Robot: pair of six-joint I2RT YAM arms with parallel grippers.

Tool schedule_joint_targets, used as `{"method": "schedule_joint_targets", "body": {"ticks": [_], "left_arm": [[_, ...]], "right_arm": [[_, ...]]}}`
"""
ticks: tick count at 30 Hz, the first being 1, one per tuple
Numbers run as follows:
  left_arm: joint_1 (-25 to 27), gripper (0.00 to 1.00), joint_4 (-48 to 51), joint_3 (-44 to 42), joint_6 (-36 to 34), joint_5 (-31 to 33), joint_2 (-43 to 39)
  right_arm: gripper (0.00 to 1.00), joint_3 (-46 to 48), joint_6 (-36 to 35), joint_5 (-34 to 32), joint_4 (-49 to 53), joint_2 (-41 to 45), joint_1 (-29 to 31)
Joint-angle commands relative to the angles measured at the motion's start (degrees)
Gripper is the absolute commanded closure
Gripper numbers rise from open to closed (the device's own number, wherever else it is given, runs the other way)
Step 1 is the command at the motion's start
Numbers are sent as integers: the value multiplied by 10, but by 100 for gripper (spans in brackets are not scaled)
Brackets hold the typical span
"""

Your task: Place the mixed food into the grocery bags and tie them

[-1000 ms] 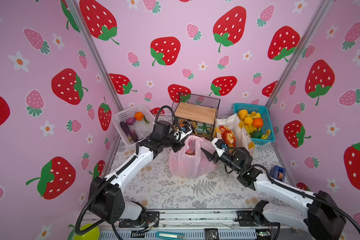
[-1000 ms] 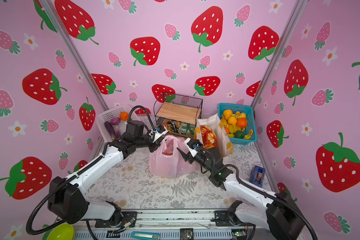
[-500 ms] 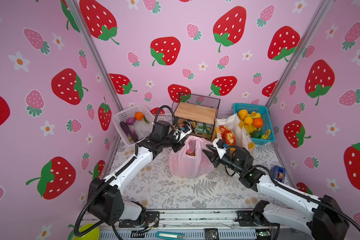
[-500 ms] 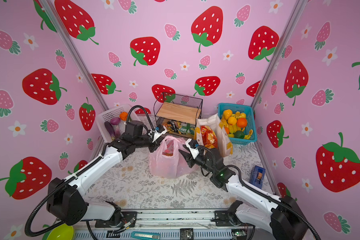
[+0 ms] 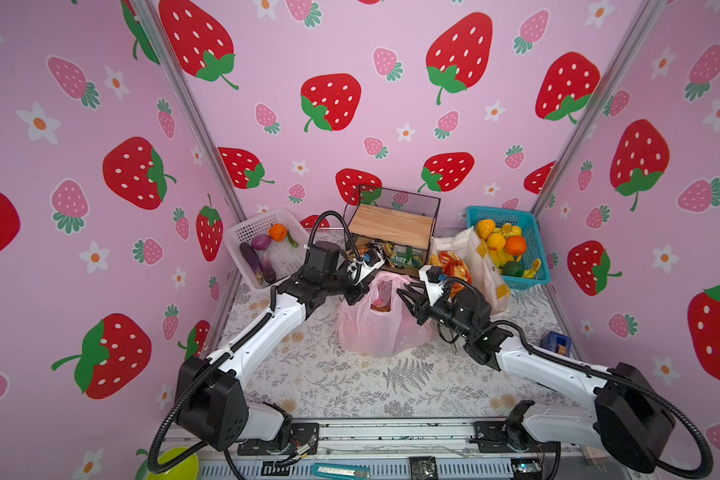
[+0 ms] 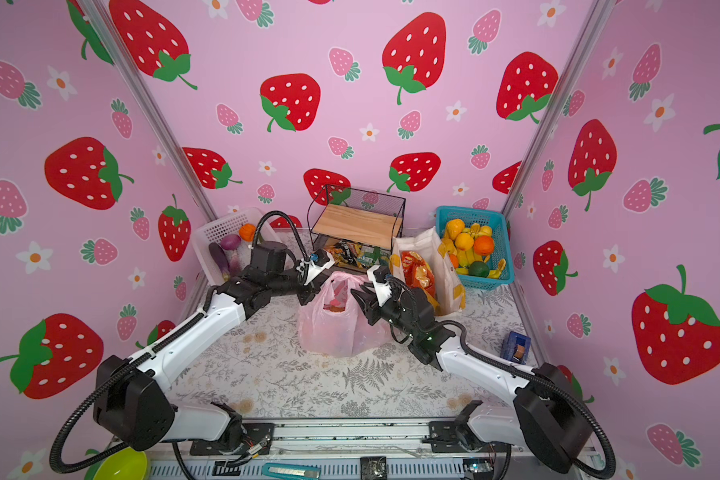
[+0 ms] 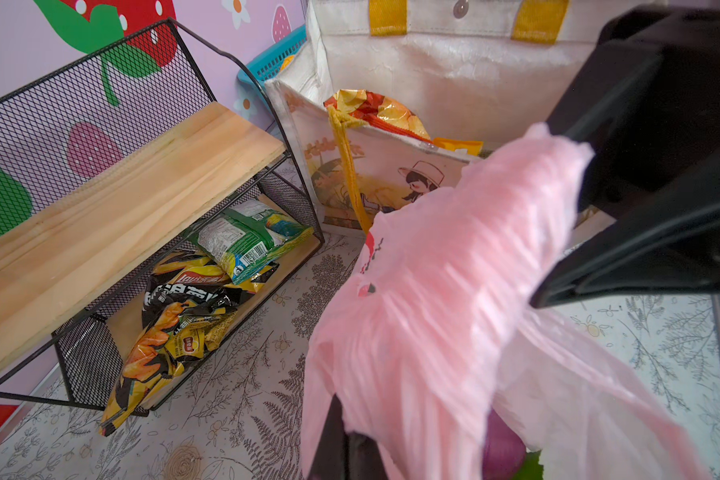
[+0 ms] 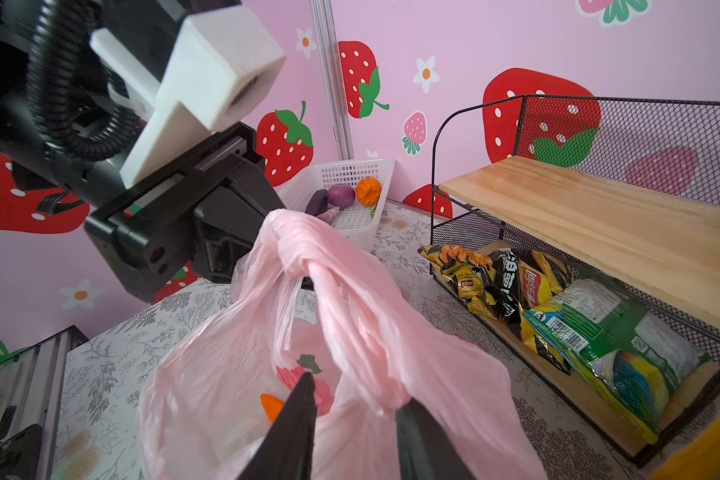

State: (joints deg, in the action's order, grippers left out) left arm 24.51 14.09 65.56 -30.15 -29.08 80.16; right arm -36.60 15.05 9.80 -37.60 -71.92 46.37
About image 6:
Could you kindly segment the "red chips bag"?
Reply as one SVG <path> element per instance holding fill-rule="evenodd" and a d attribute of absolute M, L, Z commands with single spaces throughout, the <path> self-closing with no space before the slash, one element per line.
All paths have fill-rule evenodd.
<path fill-rule="evenodd" d="M 403 275 L 411 288 L 422 289 L 430 302 L 436 301 L 436 283 L 434 273 L 427 261 L 415 251 L 401 253 Z"/>

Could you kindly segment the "pink plastic grocery bag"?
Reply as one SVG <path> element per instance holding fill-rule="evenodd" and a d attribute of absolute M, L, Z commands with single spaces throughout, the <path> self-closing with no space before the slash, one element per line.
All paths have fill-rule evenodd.
<path fill-rule="evenodd" d="M 312 353 L 332 357 L 352 357 L 378 348 L 392 340 L 381 323 L 371 326 L 358 302 L 351 295 L 364 279 L 335 272 L 323 283 L 315 298 L 299 309 L 298 340 Z"/>

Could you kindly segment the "white canvas tote bag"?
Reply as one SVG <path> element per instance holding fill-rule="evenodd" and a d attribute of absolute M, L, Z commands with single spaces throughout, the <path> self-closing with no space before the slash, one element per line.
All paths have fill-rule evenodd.
<path fill-rule="evenodd" d="M 389 267 L 395 277 L 405 281 L 401 262 L 403 251 L 419 253 L 431 267 L 436 283 L 436 301 L 431 303 L 437 316 L 454 314 L 465 308 L 466 290 L 435 228 L 424 230 L 413 237 L 393 240 Z"/>

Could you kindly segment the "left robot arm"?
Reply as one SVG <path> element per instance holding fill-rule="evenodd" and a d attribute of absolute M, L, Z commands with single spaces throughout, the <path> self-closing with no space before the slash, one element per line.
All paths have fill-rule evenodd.
<path fill-rule="evenodd" d="M 309 303 L 327 279 L 335 261 L 322 249 L 303 251 L 292 268 L 292 252 L 276 241 L 255 240 L 249 264 L 237 276 L 212 286 L 204 302 L 168 335 L 128 358 L 111 356 L 97 369 L 96 388 L 66 420 L 49 454 L 50 468 L 59 474 L 86 469 L 130 447 L 145 451 L 159 443 L 206 442 L 223 453 L 240 453 L 246 444 L 242 417 L 214 403 L 192 406 L 171 403 L 167 392 L 179 374 L 227 332 L 242 325 L 271 299 L 294 295 Z M 86 412 L 118 439 L 118 444 L 68 464 L 63 447 Z"/>

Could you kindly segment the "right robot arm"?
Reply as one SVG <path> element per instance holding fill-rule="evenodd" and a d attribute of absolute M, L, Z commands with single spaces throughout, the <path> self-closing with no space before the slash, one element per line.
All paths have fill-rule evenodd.
<path fill-rule="evenodd" d="M 387 269 L 374 267 L 350 291 L 370 325 L 389 325 L 393 339 L 422 364 L 460 376 L 513 408 L 494 415 L 480 405 L 461 417 L 466 438 L 528 449 L 543 465 L 565 474 L 576 467 L 596 479 L 614 476 L 613 446 L 589 407 L 554 365 L 537 368 L 471 346 L 460 322 L 439 320 L 424 290 L 413 289 Z"/>

